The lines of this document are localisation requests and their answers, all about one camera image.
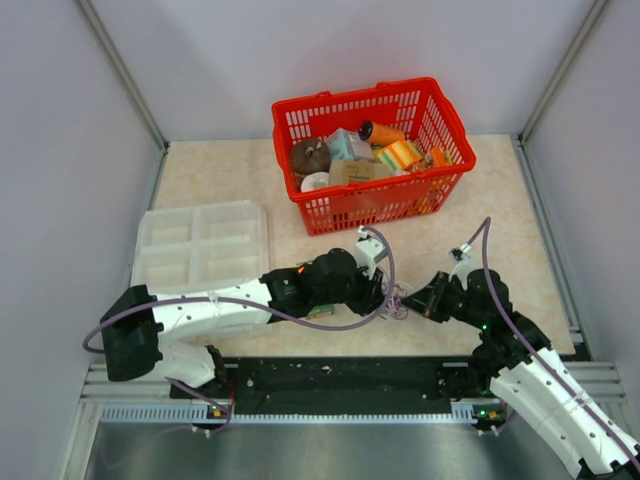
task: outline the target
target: yellow striped package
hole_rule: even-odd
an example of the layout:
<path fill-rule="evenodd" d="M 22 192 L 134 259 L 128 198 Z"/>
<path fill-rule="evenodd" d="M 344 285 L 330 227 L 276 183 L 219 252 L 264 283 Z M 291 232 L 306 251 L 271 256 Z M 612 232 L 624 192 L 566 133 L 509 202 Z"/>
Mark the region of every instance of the yellow striped package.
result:
<path fill-rule="evenodd" d="M 391 170 L 406 170 L 418 163 L 424 155 L 409 140 L 399 140 L 383 148 L 377 154 L 380 163 L 388 165 Z"/>

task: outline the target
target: beige table surface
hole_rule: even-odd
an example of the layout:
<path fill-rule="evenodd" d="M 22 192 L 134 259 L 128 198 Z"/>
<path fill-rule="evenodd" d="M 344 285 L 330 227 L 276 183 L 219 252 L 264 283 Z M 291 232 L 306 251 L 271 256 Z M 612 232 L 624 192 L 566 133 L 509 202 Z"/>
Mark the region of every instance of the beige table surface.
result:
<path fill-rule="evenodd" d="M 511 142 L 506 135 L 470 136 L 477 155 L 439 212 L 378 228 L 391 242 L 398 279 L 414 289 L 438 270 L 451 271 L 447 252 L 469 239 L 484 217 L 493 218 L 489 264 L 500 273 L 515 308 L 534 320 L 561 353 L 573 345 Z M 287 197 L 269 139 L 174 142 L 161 180 L 157 209 L 252 200 L 266 207 L 271 268 L 294 266 L 332 247 L 353 251 L 356 232 L 309 237 Z M 480 261 L 480 242 L 472 255 Z M 357 317 L 338 307 L 328 325 Z M 347 332 L 322 332 L 280 322 L 267 334 L 216 339 L 225 356 L 458 355 L 479 343 L 477 330 L 455 320 L 444 324 L 411 314 L 376 319 Z"/>

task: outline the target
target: brown box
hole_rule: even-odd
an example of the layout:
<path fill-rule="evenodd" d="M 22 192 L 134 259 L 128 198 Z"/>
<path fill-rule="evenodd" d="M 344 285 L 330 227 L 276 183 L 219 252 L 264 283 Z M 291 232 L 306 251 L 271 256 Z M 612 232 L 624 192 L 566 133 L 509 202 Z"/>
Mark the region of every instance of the brown box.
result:
<path fill-rule="evenodd" d="M 329 185 L 348 185 L 391 176 L 391 169 L 382 163 L 334 160 L 329 169 Z"/>

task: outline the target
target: white wall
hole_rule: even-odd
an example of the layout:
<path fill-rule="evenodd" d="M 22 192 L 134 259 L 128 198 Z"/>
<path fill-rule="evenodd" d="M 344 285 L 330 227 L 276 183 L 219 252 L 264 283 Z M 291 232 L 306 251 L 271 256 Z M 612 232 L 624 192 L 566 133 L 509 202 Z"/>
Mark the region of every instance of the white wall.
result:
<path fill-rule="evenodd" d="M 0 478 L 53 478 L 159 152 L 69 0 L 0 16 Z"/>
<path fill-rule="evenodd" d="M 612 3 L 530 143 L 599 358 L 640 419 L 640 2 Z"/>
<path fill-rule="evenodd" d="M 93 0 L 171 140 L 267 137 L 277 100 L 431 75 L 472 132 L 520 132 L 585 0 Z"/>

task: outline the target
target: red plastic shopping basket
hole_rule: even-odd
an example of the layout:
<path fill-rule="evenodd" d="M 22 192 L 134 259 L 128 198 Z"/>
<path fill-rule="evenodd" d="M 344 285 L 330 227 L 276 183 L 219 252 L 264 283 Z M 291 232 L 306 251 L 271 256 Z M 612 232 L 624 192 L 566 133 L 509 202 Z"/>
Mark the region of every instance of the red plastic shopping basket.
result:
<path fill-rule="evenodd" d="M 476 157 L 464 126 L 438 83 L 429 77 L 378 83 L 374 88 L 282 100 L 272 107 L 273 141 L 289 198 L 309 235 L 437 211 Z M 453 164 L 411 175 L 351 183 L 302 193 L 291 165 L 294 143 L 324 140 L 342 127 L 357 131 L 365 120 L 403 130 L 423 152 L 448 150 Z"/>

